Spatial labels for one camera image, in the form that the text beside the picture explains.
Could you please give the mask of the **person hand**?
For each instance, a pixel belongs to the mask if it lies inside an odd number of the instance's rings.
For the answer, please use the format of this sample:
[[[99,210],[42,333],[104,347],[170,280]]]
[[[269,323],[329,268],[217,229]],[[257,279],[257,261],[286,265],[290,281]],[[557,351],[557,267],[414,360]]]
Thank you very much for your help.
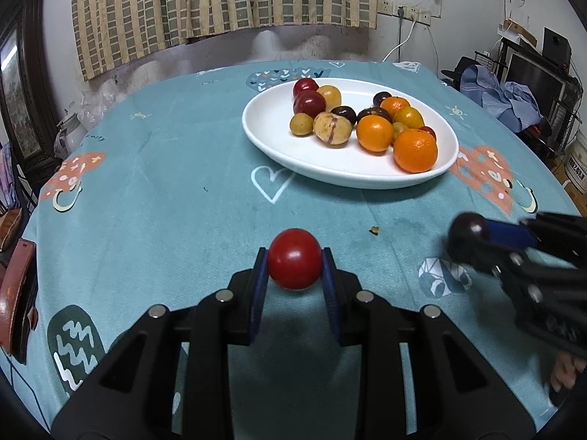
[[[572,353],[558,353],[550,374],[550,386],[555,392],[560,392],[562,388],[572,389],[578,374],[583,373],[585,367],[586,360],[582,357]]]

